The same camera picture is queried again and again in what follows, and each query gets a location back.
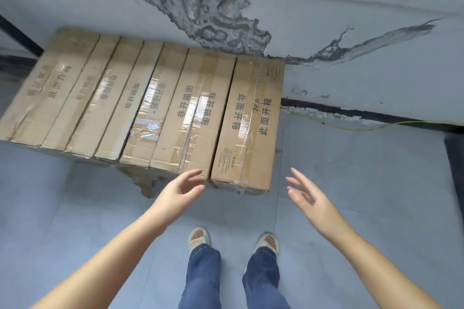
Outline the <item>person's left hand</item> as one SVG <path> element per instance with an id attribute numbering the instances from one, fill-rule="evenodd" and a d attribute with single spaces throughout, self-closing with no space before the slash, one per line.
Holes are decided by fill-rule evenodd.
<path id="1" fill-rule="evenodd" d="M 163 227 L 172 224 L 195 201 L 183 200 L 181 196 L 175 196 L 174 180 L 166 185 L 147 211 L 150 219 Z"/>

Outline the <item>person's left forearm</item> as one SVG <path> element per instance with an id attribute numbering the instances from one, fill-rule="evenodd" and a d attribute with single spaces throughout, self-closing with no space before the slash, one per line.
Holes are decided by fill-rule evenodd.
<path id="1" fill-rule="evenodd" d="M 145 212 L 30 309 L 108 309 L 143 255 L 173 222 Z"/>

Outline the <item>person's right forearm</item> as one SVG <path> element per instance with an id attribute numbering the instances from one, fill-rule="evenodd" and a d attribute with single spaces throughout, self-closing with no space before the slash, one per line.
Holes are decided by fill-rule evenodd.
<path id="1" fill-rule="evenodd" d="M 351 264 L 380 309 L 443 309 L 350 226 L 324 237 Z"/>

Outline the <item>pale left slipper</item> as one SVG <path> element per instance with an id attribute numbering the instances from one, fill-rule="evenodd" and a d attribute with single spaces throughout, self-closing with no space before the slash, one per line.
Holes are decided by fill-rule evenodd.
<path id="1" fill-rule="evenodd" d="M 211 240 L 208 231 L 204 227 L 194 228 L 188 237 L 189 251 L 192 252 L 196 247 L 206 244 L 211 246 Z"/>

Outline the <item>pale slipper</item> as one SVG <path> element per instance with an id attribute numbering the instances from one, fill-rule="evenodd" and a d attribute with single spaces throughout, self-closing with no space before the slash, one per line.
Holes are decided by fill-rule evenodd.
<path id="1" fill-rule="evenodd" d="M 208 231 L 204 227 L 194 228 L 188 237 L 189 251 L 192 252 L 196 247 L 206 244 L 211 246 L 211 240 Z"/>
<path id="2" fill-rule="evenodd" d="M 280 252 L 280 244 L 274 234 L 270 232 L 264 232 L 261 234 L 256 242 L 256 245 L 253 250 L 253 254 L 258 251 L 258 249 L 265 247 L 271 250 L 275 255 L 278 255 Z"/>

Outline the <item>pale right slipper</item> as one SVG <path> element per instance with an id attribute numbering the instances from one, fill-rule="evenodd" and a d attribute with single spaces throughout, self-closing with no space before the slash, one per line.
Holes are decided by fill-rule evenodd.
<path id="1" fill-rule="evenodd" d="M 275 255 L 278 255 L 280 252 L 280 244 L 274 234 L 270 232 L 264 232 L 261 234 L 256 242 L 256 245 L 253 250 L 253 254 L 258 251 L 258 249 L 265 247 L 271 250 Z"/>

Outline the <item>blue jeans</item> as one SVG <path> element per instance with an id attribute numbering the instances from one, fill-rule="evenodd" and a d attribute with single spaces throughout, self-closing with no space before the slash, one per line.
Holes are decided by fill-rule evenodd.
<path id="1" fill-rule="evenodd" d="M 278 291 L 280 272 L 276 256 L 262 247 L 250 257 L 242 277 L 248 309 L 290 309 Z M 189 257 L 178 309 L 222 309 L 220 275 L 220 252 L 206 244 L 196 247 Z"/>

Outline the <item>person's right hand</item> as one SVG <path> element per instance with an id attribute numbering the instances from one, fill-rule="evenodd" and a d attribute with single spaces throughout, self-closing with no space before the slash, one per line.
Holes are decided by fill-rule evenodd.
<path id="1" fill-rule="evenodd" d="M 339 244 L 353 230 L 317 185 L 315 207 L 299 209 L 305 214 L 310 224 L 333 245 Z"/>

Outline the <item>row of taped cardboard boxes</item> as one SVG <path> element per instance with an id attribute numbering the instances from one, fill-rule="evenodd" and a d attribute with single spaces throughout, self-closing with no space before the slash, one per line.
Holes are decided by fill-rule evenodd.
<path id="1" fill-rule="evenodd" d="M 188 170 L 270 192 L 285 63 L 59 29 L 0 118 L 0 141 L 113 166 L 147 198 Z"/>

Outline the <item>black metal bar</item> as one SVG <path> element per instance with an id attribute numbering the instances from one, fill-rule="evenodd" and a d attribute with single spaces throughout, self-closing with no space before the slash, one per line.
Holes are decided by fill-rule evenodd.
<path id="1" fill-rule="evenodd" d="M 44 50 L 41 46 L 39 46 L 1 14 L 0 29 L 34 56 L 40 57 L 43 54 Z"/>

